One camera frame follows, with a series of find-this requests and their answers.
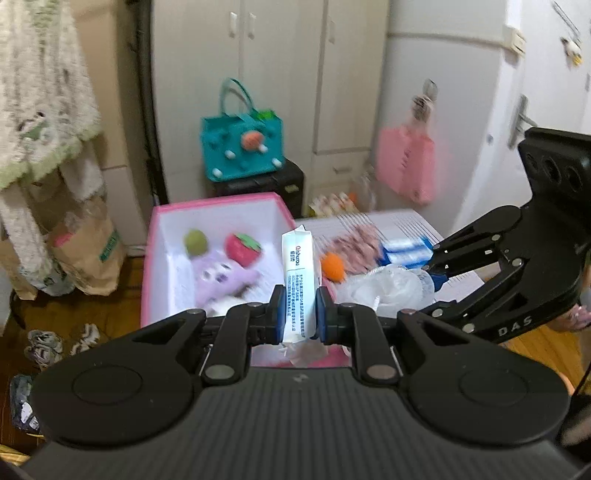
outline cabinet handle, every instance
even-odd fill
[[[329,42],[335,43],[335,22],[329,19]]]
[[[337,175],[340,175],[342,173],[351,173],[351,170],[353,170],[351,167],[343,167],[343,168],[336,168],[333,167],[333,171],[334,173],[336,173]]]
[[[234,38],[238,32],[238,14],[230,12],[229,19],[228,35],[230,35],[231,38]]]
[[[255,38],[255,21],[256,15],[253,13],[248,14],[248,38],[253,40]]]

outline blue package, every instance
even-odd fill
[[[433,246],[427,237],[401,238],[382,243],[382,257],[378,264],[421,268],[433,256]]]

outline white door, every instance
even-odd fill
[[[572,65],[564,53],[560,37],[571,38],[572,29],[555,10],[554,4],[570,18],[580,32],[583,64]],[[587,100],[585,83],[591,60],[589,38],[590,5],[588,0],[523,0],[521,31],[526,44],[525,58],[521,60],[522,75],[518,80],[515,100],[506,119],[509,136],[510,123],[517,108],[519,94],[529,104],[525,114],[539,127],[579,131]],[[498,162],[491,169],[488,182],[474,205],[469,221],[500,205],[521,206],[531,199],[531,189],[516,148],[504,144]]]
[[[323,4],[245,0],[244,85],[283,120],[283,152],[310,175]]]
[[[220,85],[238,77],[241,0],[154,0],[152,75],[170,202],[206,196],[201,118],[218,115]],[[236,109],[232,99],[228,109]]]
[[[317,153],[371,147],[388,3],[328,0]]]

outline snack package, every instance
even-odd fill
[[[421,268],[431,260],[433,246],[427,237],[396,239],[382,243],[380,266],[395,265],[408,269]]]
[[[316,335],[314,302],[320,286],[320,262],[314,239],[303,225],[281,237],[285,275],[286,309],[284,343],[296,343]]]

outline teal bag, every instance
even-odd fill
[[[225,99],[238,85],[248,113],[228,115]],[[272,110],[257,111],[251,96],[236,79],[223,81],[220,115],[201,119],[201,146],[205,174],[211,181],[251,177],[280,169],[283,157],[283,124]]]

